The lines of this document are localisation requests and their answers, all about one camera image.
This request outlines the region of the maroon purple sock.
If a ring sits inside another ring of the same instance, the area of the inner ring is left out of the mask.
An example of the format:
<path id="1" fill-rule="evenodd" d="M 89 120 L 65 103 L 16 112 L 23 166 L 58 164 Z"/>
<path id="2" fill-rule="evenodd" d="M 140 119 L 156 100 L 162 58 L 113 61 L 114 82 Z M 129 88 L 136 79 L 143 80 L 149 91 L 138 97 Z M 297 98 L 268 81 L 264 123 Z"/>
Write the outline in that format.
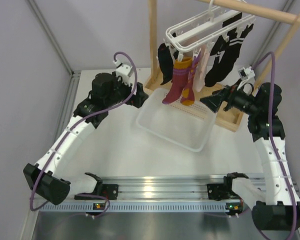
<path id="1" fill-rule="evenodd" d="M 194 77 L 197 71 L 200 55 L 195 56 L 192 60 L 192 65 L 188 75 L 188 81 L 182 91 L 181 104 L 184 106 L 191 106 L 195 102 L 195 94 L 193 91 Z"/>

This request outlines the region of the maroon orange sock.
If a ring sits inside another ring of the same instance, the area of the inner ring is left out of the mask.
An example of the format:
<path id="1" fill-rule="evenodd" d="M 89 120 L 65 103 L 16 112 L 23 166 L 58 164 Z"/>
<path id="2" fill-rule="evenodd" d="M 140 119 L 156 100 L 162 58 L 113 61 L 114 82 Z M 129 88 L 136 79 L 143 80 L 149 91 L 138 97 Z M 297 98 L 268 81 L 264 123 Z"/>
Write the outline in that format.
<path id="1" fill-rule="evenodd" d="M 172 85 L 166 97 L 162 100 L 163 104 L 168 105 L 179 99 L 188 82 L 191 65 L 191 57 L 184 57 L 182 61 L 175 61 L 172 72 Z"/>

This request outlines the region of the navy santa sock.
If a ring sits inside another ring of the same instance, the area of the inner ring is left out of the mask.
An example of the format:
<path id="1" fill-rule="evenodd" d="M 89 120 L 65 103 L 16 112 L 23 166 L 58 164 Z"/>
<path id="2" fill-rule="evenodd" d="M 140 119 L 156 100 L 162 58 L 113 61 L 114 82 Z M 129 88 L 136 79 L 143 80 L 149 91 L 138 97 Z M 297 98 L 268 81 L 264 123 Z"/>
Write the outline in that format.
<path id="1" fill-rule="evenodd" d="M 175 49 L 171 49 L 165 43 L 161 43 L 157 49 L 157 60 L 159 68 L 162 72 L 162 83 L 161 86 L 172 81 L 174 60 L 178 57 L 178 52 Z"/>

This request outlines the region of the white plastic clip hanger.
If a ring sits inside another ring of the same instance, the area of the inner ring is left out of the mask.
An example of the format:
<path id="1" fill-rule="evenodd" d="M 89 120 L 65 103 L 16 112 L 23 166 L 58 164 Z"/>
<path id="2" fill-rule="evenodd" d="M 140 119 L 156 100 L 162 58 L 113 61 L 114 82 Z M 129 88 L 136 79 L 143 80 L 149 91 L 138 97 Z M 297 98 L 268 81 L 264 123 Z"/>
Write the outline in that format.
<path id="1" fill-rule="evenodd" d="M 205 45 L 208 50 L 211 50 L 218 37 L 228 42 L 228 32 L 232 30 L 235 30 L 239 37 L 256 19 L 254 15 L 245 13 L 234 22 L 223 26 L 225 21 L 238 14 L 239 11 L 230 7 L 217 6 L 211 0 L 208 10 L 169 27 L 165 31 L 164 43 L 167 47 L 178 51 L 179 62 L 183 60 L 185 53 L 192 53 L 193 57 L 197 57 L 202 46 Z"/>

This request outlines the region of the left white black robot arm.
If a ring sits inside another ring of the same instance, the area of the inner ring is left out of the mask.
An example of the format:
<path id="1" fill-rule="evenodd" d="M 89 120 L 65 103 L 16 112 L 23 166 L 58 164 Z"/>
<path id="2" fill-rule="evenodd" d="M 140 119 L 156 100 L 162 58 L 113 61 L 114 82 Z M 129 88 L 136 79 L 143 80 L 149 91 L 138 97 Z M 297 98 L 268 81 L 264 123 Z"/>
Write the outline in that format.
<path id="1" fill-rule="evenodd" d="M 140 108 L 148 99 L 144 86 L 137 80 L 125 83 L 115 72 L 102 72 L 91 81 L 91 90 L 73 112 L 73 116 L 52 147 L 35 164 L 28 163 L 23 174 L 31 190 L 29 205 L 35 211 L 34 196 L 47 203 L 61 204 L 67 197 L 76 200 L 98 199 L 103 194 L 103 180 L 85 172 L 74 179 L 63 179 L 60 172 L 73 160 L 79 146 L 109 115 L 124 104 Z"/>

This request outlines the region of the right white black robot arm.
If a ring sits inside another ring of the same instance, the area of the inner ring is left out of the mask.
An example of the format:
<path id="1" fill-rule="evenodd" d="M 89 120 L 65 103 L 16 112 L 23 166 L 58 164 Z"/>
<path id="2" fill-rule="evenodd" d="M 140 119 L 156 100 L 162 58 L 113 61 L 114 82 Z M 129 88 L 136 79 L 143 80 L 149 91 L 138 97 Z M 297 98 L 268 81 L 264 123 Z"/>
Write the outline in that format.
<path id="1" fill-rule="evenodd" d="M 228 198 L 240 197 L 252 211 L 260 231 L 290 231 L 300 227 L 300 198 L 293 187 L 285 154 L 285 131 L 276 115 L 282 101 L 277 84 L 263 83 L 256 95 L 245 93 L 238 85 L 225 86 L 200 102 L 217 113 L 232 108 L 248 115 L 247 128 L 259 154 L 265 179 L 265 192 L 253 185 L 244 173 L 229 173 L 223 178 Z"/>

